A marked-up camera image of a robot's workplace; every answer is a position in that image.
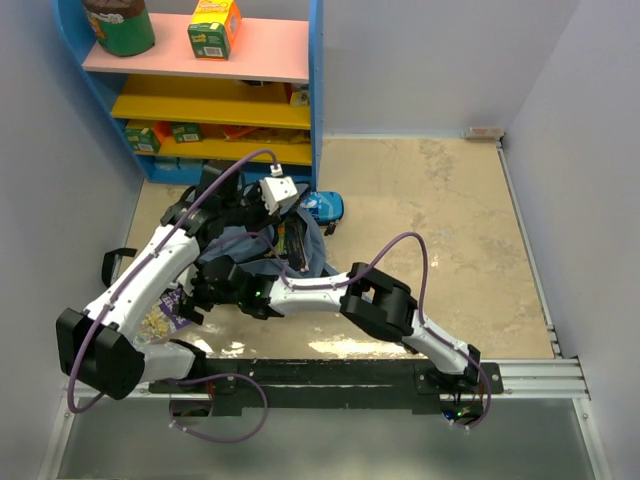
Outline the blue student backpack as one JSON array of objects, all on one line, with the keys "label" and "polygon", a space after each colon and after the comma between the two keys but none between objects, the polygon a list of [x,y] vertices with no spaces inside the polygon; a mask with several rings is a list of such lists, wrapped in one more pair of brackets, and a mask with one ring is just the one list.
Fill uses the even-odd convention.
[{"label": "blue student backpack", "polygon": [[[306,181],[296,184],[301,196],[311,193],[309,183]],[[130,229],[128,241],[129,245],[106,253],[103,257],[101,267],[101,279],[106,286],[111,285],[117,278],[117,264],[125,257],[134,257],[143,248],[143,242],[153,235],[160,217],[165,211],[178,202],[180,196],[187,193],[189,198],[194,197],[191,187],[180,188],[173,185],[156,183],[144,183],[134,221]],[[329,265],[323,227],[320,227],[312,218],[311,214],[301,204],[297,210],[300,220],[306,223],[305,251],[309,262],[309,270],[300,272],[293,270],[289,264],[287,256],[283,262],[288,265],[287,275],[292,278],[307,278],[336,275],[338,271]],[[252,273],[278,274],[281,272],[282,264],[273,256],[273,252],[267,247],[265,240],[274,241],[275,228],[268,226],[261,231],[264,238],[251,238],[246,235],[246,230],[242,227],[228,227],[225,229],[223,238],[227,241],[205,253],[199,258],[201,263],[207,262],[220,255],[228,255],[241,265],[245,270]]]}]

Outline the green storey treehouse book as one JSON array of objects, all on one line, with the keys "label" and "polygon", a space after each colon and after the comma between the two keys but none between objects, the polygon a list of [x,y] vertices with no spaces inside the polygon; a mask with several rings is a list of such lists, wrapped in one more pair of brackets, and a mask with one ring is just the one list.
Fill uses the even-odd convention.
[{"label": "green storey treehouse book", "polygon": [[287,256],[286,250],[286,226],[284,223],[281,223],[277,226],[274,231],[274,247],[278,253],[278,255],[285,259]]}]

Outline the Tale of Two Cities book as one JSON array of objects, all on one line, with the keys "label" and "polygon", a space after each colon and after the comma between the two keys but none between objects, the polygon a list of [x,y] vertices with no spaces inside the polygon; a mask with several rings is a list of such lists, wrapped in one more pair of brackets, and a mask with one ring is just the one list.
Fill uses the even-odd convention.
[{"label": "Tale of Two Cities book", "polygon": [[289,266],[296,271],[307,272],[309,262],[305,251],[306,223],[302,220],[285,222],[285,248]]}]

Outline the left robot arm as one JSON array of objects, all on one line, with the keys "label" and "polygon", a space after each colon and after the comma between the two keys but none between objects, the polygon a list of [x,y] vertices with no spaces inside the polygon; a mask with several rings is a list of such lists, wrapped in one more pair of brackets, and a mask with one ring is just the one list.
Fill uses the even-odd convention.
[{"label": "left robot arm", "polygon": [[138,384],[171,379],[185,392],[200,390],[207,368],[201,351],[176,342],[136,346],[146,315],[170,288],[198,309],[192,281],[205,249],[231,226],[257,232],[277,219],[297,195],[295,185],[273,162],[270,175],[256,186],[240,185],[242,161],[208,166],[196,187],[167,208],[149,243],[105,291],[80,311],[64,310],[55,325],[62,371],[68,376],[66,399],[74,413],[78,382],[99,396],[119,400]]}]

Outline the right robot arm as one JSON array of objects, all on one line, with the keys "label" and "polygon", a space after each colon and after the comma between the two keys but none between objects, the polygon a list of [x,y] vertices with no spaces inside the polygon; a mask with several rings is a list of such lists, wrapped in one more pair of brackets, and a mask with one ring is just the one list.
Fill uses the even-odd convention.
[{"label": "right robot arm", "polygon": [[223,304],[260,320],[333,312],[376,340],[428,357],[441,389],[466,393],[481,380],[480,352],[429,320],[408,285],[363,262],[337,275],[290,278],[251,273],[221,256],[197,267],[189,285],[192,290],[180,293],[173,312],[197,324],[205,311]]}]

